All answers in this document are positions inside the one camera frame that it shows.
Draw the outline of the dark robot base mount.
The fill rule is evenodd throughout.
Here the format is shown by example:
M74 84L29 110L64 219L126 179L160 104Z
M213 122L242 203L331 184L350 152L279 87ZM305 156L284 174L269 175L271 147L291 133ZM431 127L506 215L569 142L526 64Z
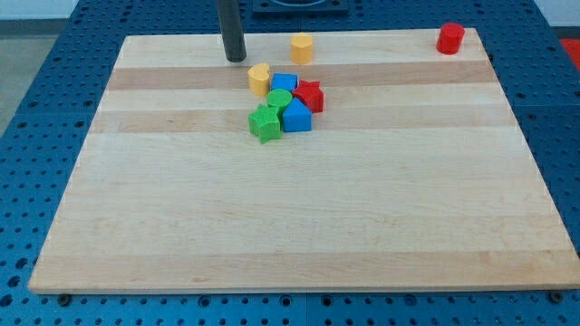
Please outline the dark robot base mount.
M253 15L347 14L349 0L253 0Z

